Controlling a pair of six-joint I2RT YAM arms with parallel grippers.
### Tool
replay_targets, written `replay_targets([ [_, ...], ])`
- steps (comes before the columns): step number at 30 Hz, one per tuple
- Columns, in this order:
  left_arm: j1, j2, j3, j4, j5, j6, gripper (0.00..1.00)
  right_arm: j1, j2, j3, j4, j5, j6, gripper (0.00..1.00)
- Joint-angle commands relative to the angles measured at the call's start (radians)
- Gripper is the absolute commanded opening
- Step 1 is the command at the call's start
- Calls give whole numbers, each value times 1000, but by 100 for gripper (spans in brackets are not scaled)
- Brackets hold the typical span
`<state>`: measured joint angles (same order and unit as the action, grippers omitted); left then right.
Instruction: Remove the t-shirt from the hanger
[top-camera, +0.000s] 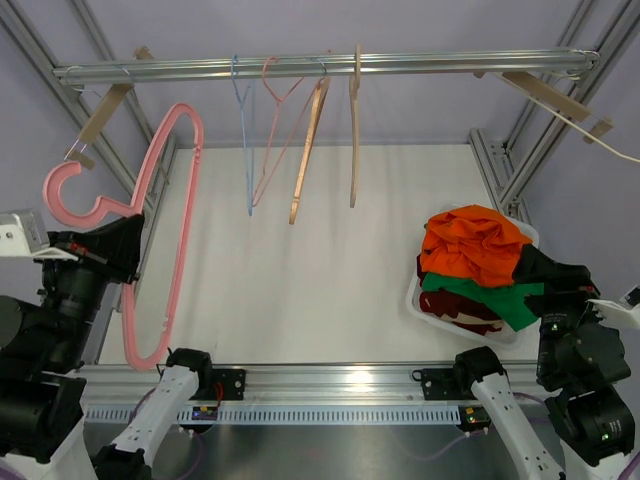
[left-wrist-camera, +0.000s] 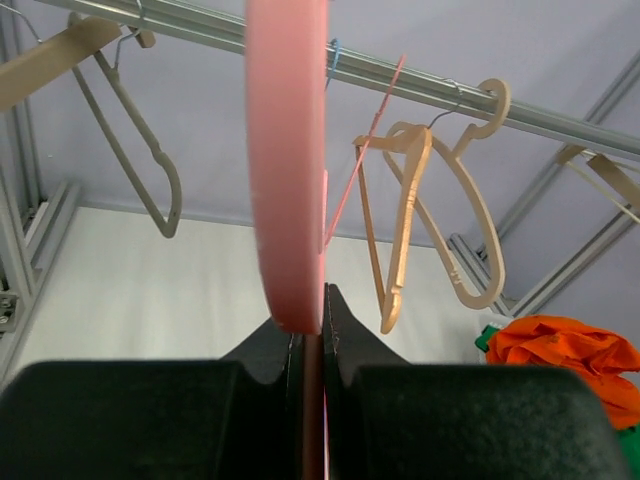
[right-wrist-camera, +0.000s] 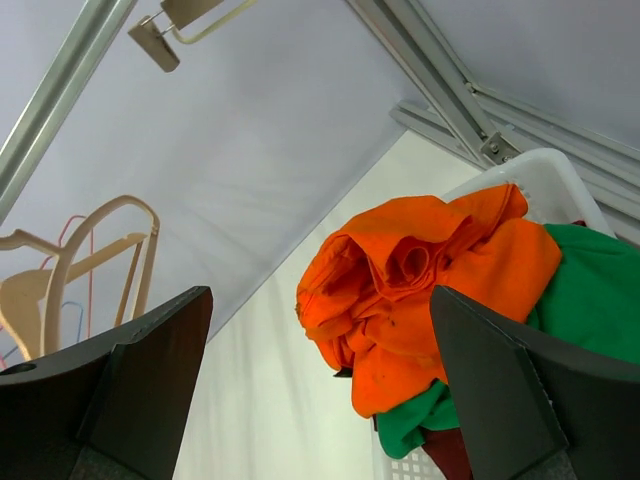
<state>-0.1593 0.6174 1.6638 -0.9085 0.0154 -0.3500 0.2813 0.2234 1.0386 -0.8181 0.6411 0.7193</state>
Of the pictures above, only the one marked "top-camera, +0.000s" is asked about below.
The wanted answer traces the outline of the orange t shirt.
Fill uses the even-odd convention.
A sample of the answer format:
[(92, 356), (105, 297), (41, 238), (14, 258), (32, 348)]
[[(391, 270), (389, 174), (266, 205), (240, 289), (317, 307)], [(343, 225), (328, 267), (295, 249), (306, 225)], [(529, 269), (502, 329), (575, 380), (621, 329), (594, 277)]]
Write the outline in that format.
[(431, 217), (419, 255), (424, 273), (470, 279), (481, 287), (506, 287), (523, 248), (533, 240), (493, 209), (469, 205)]

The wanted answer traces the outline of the green t shirt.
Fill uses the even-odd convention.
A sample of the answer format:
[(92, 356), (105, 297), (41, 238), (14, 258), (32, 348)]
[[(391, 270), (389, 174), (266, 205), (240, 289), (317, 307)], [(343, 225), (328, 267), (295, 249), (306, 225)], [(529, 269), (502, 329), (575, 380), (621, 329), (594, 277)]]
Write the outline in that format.
[(504, 287), (483, 287), (472, 279), (447, 277), (427, 273), (421, 283), (421, 299), (428, 313), (456, 319), (460, 314), (485, 321), (503, 320), (514, 331), (520, 331), (537, 321), (524, 304), (530, 293), (541, 293), (541, 284), (513, 284)]

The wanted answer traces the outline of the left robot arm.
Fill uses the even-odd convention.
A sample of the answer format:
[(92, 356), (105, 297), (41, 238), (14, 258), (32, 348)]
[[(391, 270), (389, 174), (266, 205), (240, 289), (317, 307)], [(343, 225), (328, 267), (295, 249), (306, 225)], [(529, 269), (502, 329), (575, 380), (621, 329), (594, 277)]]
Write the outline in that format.
[(25, 479), (149, 479), (157, 450), (185, 403), (214, 387), (209, 354), (170, 353), (160, 381), (127, 429), (90, 456), (74, 376), (110, 284), (137, 274), (144, 217), (88, 232), (49, 232), (39, 213), (1, 216), (1, 254), (42, 266), (41, 302), (1, 298), (1, 458)]

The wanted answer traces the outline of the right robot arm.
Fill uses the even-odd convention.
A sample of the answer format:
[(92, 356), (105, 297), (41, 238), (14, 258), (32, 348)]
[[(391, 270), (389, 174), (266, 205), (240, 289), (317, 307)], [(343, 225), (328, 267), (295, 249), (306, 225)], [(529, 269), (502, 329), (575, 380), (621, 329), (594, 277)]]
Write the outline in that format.
[(454, 389), (481, 403), (519, 478), (604, 478), (635, 441), (633, 414), (614, 388), (631, 375), (620, 333), (605, 325), (586, 267), (557, 262), (526, 245), (512, 278), (518, 286), (542, 286), (524, 304), (540, 321), (536, 381), (550, 394), (544, 405), (565, 463), (559, 465), (540, 441), (490, 348), (456, 356)]

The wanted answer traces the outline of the blue wire hanger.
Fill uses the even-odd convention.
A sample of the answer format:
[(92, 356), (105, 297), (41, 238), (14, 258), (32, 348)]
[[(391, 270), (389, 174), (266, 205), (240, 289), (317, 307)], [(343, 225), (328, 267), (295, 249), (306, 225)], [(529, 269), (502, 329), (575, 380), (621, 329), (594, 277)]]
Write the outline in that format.
[(250, 79), (243, 91), (238, 85), (239, 58), (233, 55), (231, 58), (231, 80), (236, 101), (240, 111), (243, 161), (245, 169), (246, 209), (249, 217), (253, 216), (254, 209), (254, 169), (255, 169), (255, 80)]

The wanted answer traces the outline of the wooden hanger with metal hook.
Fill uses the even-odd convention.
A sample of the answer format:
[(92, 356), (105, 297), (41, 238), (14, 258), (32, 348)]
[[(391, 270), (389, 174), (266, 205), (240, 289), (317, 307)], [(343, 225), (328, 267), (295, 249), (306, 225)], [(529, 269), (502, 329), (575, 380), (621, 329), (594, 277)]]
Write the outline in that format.
[(317, 82), (313, 92), (311, 112), (309, 126), (305, 138), (303, 155), (300, 162), (299, 173), (294, 190), (293, 200), (291, 204), (289, 214), (289, 224), (294, 225), (297, 219), (297, 214), (300, 206), (301, 194), (304, 186), (304, 181), (307, 173), (309, 161), (311, 159), (312, 149), (314, 146), (315, 137), (317, 134), (320, 118), (322, 115), (325, 99), (328, 93), (330, 85), (330, 78), (327, 75), (327, 68), (325, 62), (321, 59), (317, 59), (317, 62), (322, 66), (323, 75)]

